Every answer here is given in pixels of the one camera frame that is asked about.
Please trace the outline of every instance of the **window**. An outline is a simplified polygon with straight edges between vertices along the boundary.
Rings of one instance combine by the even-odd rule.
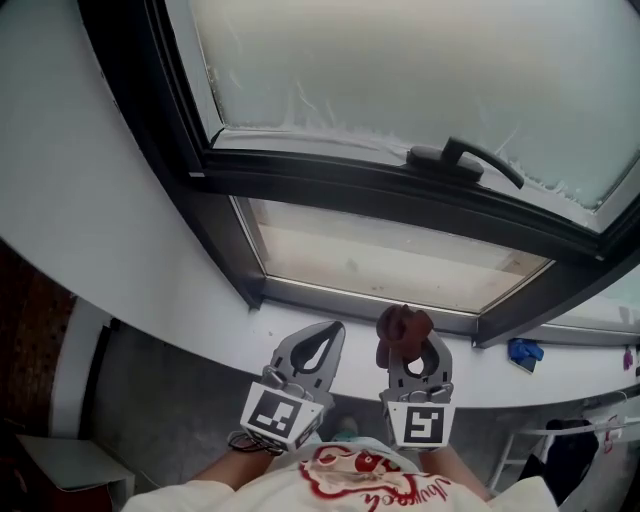
[[[142,153],[251,307],[409,302],[485,348],[628,344],[558,322],[640,263],[640,18],[547,3],[79,0]]]

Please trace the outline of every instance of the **gray floor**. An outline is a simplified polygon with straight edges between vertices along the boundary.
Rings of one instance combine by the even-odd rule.
[[[244,400],[256,378],[123,325],[112,335],[100,370],[92,436],[137,473],[139,491],[185,482],[224,453],[227,434],[238,429]],[[335,401],[336,407],[320,431],[323,438],[330,436],[337,418],[350,414],[358,421],[362,435],[386,441],[380,403],[339,395]],[[541,407],[458,409],[451,444],[487,482],[511,430],[543,427],[556,417],[575,417],[584,405],[585,401],[579,401]],[[516,446],[512,456],[520,451],[524,457],[529,448]],[[620,463],[629,466],[636,461],[624,459]],[[504,480],[503,485],[508,484],[508,476]],[[626,493],[627,487],[619,489],[619,481],[614,487],[618,494]]]

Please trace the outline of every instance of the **black window frame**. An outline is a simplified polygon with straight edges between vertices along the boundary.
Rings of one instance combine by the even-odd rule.
[[[211,149],[163,0],[79,0],[115,103],[151,169],[198,240],[249,307],[265,298],[374,319],[388,303],[265,275],[233,197],[314,206],[413,224],[554,260],[473,321],[436,326],[474,345],[504,342],[558,317],[640,263],[640,198],[603,233],[476,183],[417,169],[337,157]],[[598,331],[581,333],[597,344]],[[546,341],[567,343],[566,335]],[[620,338],[628,344],[629,335]]]

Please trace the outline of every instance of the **maroon cloth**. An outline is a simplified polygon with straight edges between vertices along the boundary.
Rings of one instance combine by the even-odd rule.
[[[389,350],[398,351],[409,362],[420,357],[422,342],[433,329],[433,321],[424,311],[411,311],[409,306],[391,306],[376,323],[380,341],[376,364],[389,367]]]

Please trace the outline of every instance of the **bracelet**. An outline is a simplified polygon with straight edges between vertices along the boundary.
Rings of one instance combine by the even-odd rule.
[[[282,454],[282,450],[274,448],[266,443],[254,439],[242,430],[234,430],[227,436],[227,445],[232,450],[242,453],[255,453],[265,451],[269,455],[278,456]]]

